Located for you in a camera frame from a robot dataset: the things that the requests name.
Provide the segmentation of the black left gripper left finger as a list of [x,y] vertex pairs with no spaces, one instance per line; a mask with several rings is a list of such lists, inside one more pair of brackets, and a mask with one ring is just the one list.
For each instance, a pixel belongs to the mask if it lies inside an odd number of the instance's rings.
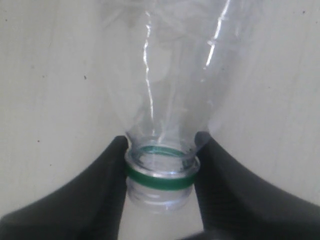
[[70,182],[0,219],[2,240],[116,240],[126,199],[124,155],[128,141],[116,136]]

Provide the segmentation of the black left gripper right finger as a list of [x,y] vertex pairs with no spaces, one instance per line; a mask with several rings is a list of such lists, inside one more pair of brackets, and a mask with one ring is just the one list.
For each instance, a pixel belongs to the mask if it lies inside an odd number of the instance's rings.
[[195,180],[203,232],[196,240],[317,240],[318,205],[290,194],[248,170],[207,132],[195,143]]

